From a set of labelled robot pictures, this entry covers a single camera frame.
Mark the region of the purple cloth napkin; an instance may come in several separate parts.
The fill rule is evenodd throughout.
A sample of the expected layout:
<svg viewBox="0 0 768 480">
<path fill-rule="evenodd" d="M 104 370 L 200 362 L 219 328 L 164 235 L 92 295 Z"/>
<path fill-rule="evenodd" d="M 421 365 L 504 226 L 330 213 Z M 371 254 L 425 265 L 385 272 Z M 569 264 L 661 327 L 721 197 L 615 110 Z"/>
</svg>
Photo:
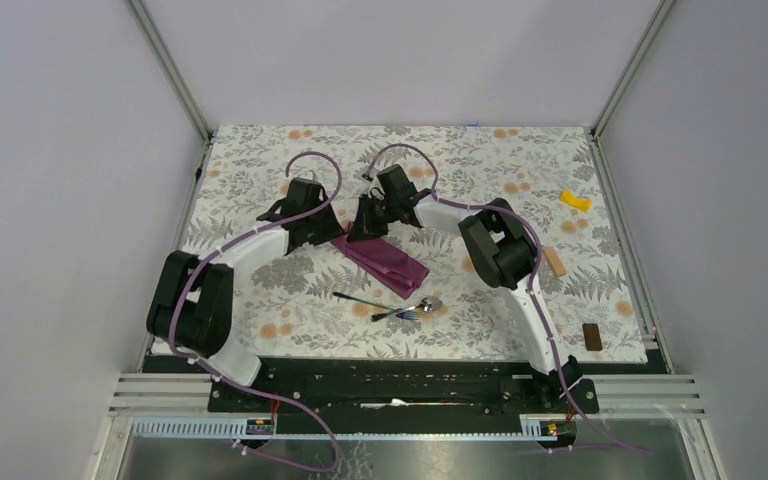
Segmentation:
<svg viewBox="0 0 768 480">
<path fill-rule="evenodd" d="M 344 234 L 329 243 L 402 299 L 413 295 L 430 273 L 424 264 L 382 238 L 349 242 Z"/>
</svg>

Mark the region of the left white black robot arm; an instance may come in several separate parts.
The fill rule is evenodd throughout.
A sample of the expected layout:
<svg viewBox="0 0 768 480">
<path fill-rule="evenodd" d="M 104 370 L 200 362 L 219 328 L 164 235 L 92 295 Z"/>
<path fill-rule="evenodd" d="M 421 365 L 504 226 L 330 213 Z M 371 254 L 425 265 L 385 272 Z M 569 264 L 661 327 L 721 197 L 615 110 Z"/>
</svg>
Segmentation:
<svg viewBox="0 0 768 480">
<path fill-rule="evenodd" d="M 147 315 L 147 331 L 216 377 L 231 382 L 232 398 L 248 411 L 269 401 L 258 376 L 261 361 L 231 334 L 234 286 L 255 270 L 305 245 L 343 235 L 320 183 L 294 178 L 287 195 L 256 218 L 252 230 L 209 253 L 170 253 Z"/>
</svg>

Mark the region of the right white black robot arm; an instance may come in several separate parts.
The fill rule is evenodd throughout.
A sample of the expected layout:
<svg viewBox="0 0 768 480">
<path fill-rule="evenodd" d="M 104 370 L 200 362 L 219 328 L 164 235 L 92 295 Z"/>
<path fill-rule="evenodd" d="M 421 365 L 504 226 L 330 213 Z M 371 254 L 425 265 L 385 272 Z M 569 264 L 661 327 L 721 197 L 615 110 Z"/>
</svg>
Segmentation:
<svg viewBox="0 0 768 480">
<path fill-rule="evenodd" d="M 350 241 L 384 236 L 393 223 L 458 233 L 479 278 L 499 289 L 512 321 L 525 335 L 527 363 L 536 372 L 535 402 L 557 412 L 573 398 L 581 378 L 575 357 L 558 343 L 558 332 L 539 281 L 544 249 L 536 231 L 510 204 L 496 198 L 487 204 L 446 199 L 426 188 L 417 189 L 402 167 L 377 175 L 378 185 L 358 199 Z"/>
</svg>

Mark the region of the iridescent fork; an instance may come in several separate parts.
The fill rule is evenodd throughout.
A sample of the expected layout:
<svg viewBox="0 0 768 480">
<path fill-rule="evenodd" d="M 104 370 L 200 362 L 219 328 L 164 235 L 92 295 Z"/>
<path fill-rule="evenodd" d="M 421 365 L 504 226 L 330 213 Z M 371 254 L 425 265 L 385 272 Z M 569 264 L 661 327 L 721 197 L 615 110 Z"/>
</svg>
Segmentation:
<svg viewBox="0 0 768 480">
<path fill-rule="evenodd" d="M 356 302 L 356 303 L 360 303 L 360 304 L 363 304 L 363 305 L 366 305 L 366 306 L 376 307 L 376 308 L 382 310 L 381 314 L 384 314 L 384 313 L 390 314 L 390 313 L 392 313 L 392 317 L 395 317 L 395 318 L 398 318 L 398 319 L 409 320 L 409 321 L 417 321 L 419 319 L 419 316 L 418 316 L 418 314 L 415 311 L 400 311 L 400 312 L 396 313 L 396 309 L 395 308 L 391 308 L 389 306 L 386 306 L 386 305 L 383 305 L 383 304 L 380 304 L 380 303 L 376 303 L 376 302 L 372 302 L 372 301 L 369 301 L 369 300 L 360 299 L 358 297 L 354 297 L 354 296 L 351 296 L 351 295 L 348 295 L 348 294 L 345 294 L 345 293 L 342 293 L 342 292 L 338 292 L 338 291 L 333 291 L 332 292 L 332 296 L 336 297 L 336 298 L 340 298 L 340 299 L 344 299 L 344 300 L 349 300 L 349 301 L 353 301 L 353 302 Z"/>
</svg>

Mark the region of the iridescent spoon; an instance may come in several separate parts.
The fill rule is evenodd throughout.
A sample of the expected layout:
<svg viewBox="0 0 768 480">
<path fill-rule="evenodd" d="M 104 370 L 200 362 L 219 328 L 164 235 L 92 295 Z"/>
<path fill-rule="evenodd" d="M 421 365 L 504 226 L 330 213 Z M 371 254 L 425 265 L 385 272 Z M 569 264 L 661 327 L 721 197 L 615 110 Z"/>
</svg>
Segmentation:
<svg viewBox="0 0 768 480">
<path fill-rule="evenodd" d="M 417 305 L 405 308 L 398 308 L 387 312 L 376 313 L 370 317 L 371 322 L 378 322 L 386 318 L 397 318 L 401 320 L 416 320 L 420 313 L 433 313 L 444 306 L 441 299 L 435 296 L 423 298 Z"/>
</svg>

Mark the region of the floral patterned tablecloth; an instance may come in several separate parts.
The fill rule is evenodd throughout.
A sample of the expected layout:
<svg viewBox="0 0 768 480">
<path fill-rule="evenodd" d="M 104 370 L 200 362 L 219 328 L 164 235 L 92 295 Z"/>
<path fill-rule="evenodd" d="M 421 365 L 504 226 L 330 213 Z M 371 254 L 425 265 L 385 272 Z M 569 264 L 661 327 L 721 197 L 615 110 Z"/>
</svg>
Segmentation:
<svg viewBox="0 0 768 480">
<path fill-rule="evenodd" d="M 182 247 L 202 253 L 251 228 L 287 193 L 294 177 L 339 187 L 338 220 L 353 220 L 366 190 L 363 172 L 404 168 L 419 188 L 467 204 L 497 197 L 560 255 L 567 274 L 547 261 L 539 279 L 558 343 L 580 362 L 643 363 L 638 317 L 585 130 L 432 126 L 221 127 L 205 166 Z M 561 192 L 593 201 L 588 212 Z M 402 300 L 332 246 L 305 246 L 235 287 L 232 332 L 259 355 L 316 358 L 515 361 L 523 335 L 500 294 L 476 274 L 457 233 L 397 223 L 388 240 L 429 268 L 416 299 L 444 306 L 417 321 L 371 322 L 381 310 L 333 291 L 398 308 Z M 604 349 L 585 349 L 584 323 L 599 325 Z"/>
</svg>

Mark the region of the light wooden block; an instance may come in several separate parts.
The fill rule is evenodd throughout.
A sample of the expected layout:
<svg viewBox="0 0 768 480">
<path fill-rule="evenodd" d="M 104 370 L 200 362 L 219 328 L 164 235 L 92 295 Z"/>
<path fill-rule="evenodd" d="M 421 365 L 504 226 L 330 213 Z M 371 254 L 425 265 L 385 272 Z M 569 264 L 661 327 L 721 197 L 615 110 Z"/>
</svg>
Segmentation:
<svg viewBox="0 0 768 480">
<path fill-rule="evenodd" d="M 549 265 L 549 268 L 556 277 L 563 277 L 567 274 L 567 269 L 555 248 L 544 247 L 543 255 Z"/>
</svg>

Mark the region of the yellow plastic piece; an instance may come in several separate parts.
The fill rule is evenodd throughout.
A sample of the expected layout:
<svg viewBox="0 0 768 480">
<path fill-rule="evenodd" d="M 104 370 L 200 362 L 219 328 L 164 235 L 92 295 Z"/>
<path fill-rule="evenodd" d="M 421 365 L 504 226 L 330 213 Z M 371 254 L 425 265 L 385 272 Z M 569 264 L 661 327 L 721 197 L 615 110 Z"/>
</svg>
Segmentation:
<svg viewBox="0 0 768 480">
<path fill-rule="evenodd" d="M 591 199 L 576 196 L 568 189 L 565 189 L 561 192 L 559 200 L 562 203 L 581 212 L 588 212 L 593 205 L 593 201 Z"/>
</svg>

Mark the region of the dark brown block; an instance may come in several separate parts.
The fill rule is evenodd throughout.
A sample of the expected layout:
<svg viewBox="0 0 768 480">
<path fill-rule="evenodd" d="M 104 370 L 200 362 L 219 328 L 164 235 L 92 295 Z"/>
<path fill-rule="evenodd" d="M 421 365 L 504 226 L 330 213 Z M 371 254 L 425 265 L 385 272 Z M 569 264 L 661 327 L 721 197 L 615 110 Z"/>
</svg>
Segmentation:
<svg viewBox="0 0 768 480">
<path fill-rule="evenodd" d="M 604 349 L 599 325 L 596 323 L 584 323 L 582 325 L 585 349 L 590 352 L 600 352 Z"/>
</svg>

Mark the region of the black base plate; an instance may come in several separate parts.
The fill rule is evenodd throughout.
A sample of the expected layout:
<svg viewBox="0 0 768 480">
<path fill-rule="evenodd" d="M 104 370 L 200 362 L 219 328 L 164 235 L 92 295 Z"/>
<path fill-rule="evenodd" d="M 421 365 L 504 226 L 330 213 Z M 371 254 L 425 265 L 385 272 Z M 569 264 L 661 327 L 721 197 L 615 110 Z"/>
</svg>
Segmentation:
<svg viewBox="0 0 768 480">
<path fill-rule="evenodd" d="M 365 419 L 379 412 L 410 420 L 526 415 L 563 421 L 576 419 L 576 408 L 586 414 L 600 410 L 595 386 L 582 373 L 571 395 L 557 398 L 524 362 L 266 357 L 253 386 L 281 396 L 281 402 L 214 382 L 209 412 L 263 414 L 271 420 L 290 414 L 315 421 L 292 406 L 298 401 L 331 428 L 336 418 Z"/>
</svg>

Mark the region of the left aluminium frame post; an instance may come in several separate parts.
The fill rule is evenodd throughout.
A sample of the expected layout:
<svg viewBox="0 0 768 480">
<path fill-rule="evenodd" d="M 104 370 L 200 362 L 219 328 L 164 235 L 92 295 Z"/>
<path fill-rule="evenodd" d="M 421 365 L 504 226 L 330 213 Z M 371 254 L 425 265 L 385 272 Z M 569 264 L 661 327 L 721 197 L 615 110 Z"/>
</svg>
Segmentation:
<svg viewBox="0 0 768 480">
<path fill-rule="evenodd" d="M 198 105 L 147 4 L 142 0 L 125 0 L 124 4 L 132 15 L 136 26 L 141 31 L 153 57 L 158 62 L 185 116 L 199 138 L 203 142 L 210 142 L 213 136 L 213 129 Z"/>
</svg>

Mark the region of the aluminium frame post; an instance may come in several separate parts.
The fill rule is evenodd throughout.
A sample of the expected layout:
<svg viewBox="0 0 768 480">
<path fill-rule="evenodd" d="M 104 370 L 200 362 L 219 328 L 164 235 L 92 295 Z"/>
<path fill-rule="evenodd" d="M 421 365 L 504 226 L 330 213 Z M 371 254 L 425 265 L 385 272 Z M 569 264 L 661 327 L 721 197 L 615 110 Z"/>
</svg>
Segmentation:
<svg viewBox="0 0 768 480">
<path fill-rule="evenodd" d="M 607 130 L 611 119 L 620 108 L 623 99 L 632 86 L 637 72 L 641 68 L 676 4 L 676 0 L 661 0 L 658 2 L 655 12 L 648 21 L 643 34 L 633 49 L 616 85 L 611 91 L 595 123 L 591 127 L 590 133 L 594 138 L 601 137 Z"/>
<path fill-rule="evenodd" d="M 141 31 L 153 57 L 158 62 L 185 116 L 199 138 L 203 142 L 210 142 L 213 136 L 213 129 L 198 105 L 147 4 L 142 0 L 125 0 L 124 4 L 132 15 L 136 26 Z"/>
</svg>

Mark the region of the right aluminium frame post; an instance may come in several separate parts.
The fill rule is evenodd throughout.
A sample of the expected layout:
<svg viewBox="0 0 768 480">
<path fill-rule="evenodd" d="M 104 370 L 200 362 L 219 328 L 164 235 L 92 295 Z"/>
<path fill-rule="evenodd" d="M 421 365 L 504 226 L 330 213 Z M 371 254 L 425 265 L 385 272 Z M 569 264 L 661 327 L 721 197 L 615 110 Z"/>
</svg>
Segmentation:
<svg viewBox="0 0 768 480">
<path fill-rule="evenodd" d="M 641 68 L 676 4 L 676 0 L 661 0 L 658 2 L 655 12 L 648 21 L 643 34 L 633 49 L 616 85 L 611 91 L 595 123 L 591 127 L 590 133 L 594 138 L 601 137 L 607 130 L 611 119 L 620 108 L 623 99 L 632 86 L 637 72 Z"/>
</svg>

